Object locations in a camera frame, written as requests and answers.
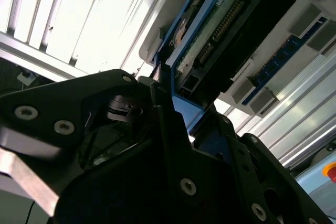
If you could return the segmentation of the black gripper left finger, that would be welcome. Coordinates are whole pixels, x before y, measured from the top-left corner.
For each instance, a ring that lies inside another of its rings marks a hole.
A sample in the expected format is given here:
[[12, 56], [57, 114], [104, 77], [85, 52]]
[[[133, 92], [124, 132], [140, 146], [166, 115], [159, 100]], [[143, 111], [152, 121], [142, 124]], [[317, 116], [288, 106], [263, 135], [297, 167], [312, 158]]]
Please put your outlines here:
[[85, 137], [113, 121], [132, 126], [125, 151], [146, 141], [165, 158], [191, 148], [165, 83], [110, 70], [1, 96], [1, 173], [54, 217], [64, 190], [91, 170], [78, 161]]

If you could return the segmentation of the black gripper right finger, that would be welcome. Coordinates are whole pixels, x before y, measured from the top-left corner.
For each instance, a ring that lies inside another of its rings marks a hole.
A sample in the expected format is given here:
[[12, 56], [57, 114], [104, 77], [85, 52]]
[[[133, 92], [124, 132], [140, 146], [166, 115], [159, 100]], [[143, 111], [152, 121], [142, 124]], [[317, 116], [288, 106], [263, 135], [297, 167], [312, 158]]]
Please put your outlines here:
[[209, 145], [230, 160], [238, 177], [238, 199], [249, 222], [331, 222], [258, 137], [250, 133], [239, 137], [214, 105], [206, 115], [220, 138]]

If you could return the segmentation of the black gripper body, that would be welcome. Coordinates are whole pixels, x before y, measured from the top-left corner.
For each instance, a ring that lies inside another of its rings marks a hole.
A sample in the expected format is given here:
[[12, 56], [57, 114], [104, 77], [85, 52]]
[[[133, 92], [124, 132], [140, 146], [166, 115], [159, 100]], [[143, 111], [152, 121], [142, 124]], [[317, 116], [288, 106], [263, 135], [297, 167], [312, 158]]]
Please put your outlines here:
[[193, 148], [136, 145], [73, 180], [55, 223], [251, 223], [232, 168]]

